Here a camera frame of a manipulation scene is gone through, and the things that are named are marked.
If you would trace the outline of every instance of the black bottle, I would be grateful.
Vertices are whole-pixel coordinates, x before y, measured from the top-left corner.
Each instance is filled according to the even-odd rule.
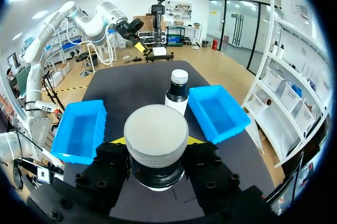
[[[189,74],[184,70],[174,70],[171,75],[171,87],[166,92],[165,105],[174,108],[182,115],[185,114],[189,96],[187,94],[187,81]]]

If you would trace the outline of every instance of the black table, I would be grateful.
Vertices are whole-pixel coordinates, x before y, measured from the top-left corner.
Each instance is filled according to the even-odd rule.
[[[102,99],[107,111],[105,140],[123,137],[124,123],[136,109],[149,104],[164,104],[170,87],[171,72],[183,69],[189,73],[188,88],[209,85],[187,62],[172,61],[137,64],[99,70],[91,80],[83,100]],[[206,140],[189,106],[185,112],[190,136]],[[267,167],[252,139],[242,133],[217,144],[218,156],[240,175],[240,188],[256,185],[265,196],[274,185]],[[64,181],[75,186],[75,174],[87,165],[66,164]],[[138,221],[177,221],[203,216],[193,188],[183,178],[171,189],[153,192],[140,185],[131,175],[124,183],[117,205],[111,216]]]

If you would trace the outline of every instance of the jar lid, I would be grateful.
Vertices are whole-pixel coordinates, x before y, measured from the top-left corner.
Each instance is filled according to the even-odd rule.
[[[172,82],[178,84],[178,85],[183,85],[186,84],[189,79],[189,74],[185,70],[174,70],[172,71],[171,75],[171,80]]]
[[[124,137],[131,156],[150,168],[179,160],[187,146],[189,127],[184,116],[164,105],[148,105],[126,120]]]

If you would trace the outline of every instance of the fire extinguisher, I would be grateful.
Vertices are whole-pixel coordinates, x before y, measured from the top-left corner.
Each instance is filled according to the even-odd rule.
[[[213,44],[212,44],[212,49],[217,49],[217,43],[218,43],[217,39],[214,39]]]

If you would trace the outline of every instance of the small white bottle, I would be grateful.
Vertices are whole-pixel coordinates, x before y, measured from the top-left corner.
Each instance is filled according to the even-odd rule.
[[[187,81],[189,74],[185,70],[174,70],[171,75],[171,87],[165,95],[165,105],[174,108],[182,115],[185,114],[189,96]]]
[[[278,48],[279,48],[279,44],[278,44],[277,41],[275,41],[275,44],[274,44],[273,50],[272,50],[272,54],[273,54],[274,56],[276,56],[276,53],[277,53],[277,49],[278,49]]]
[[[279,48],[279,50],[277,51],[277,56],[278,56],[280,59],[282,59],[283,53],[284,53],[284,44],[282,44],[281,47]]]

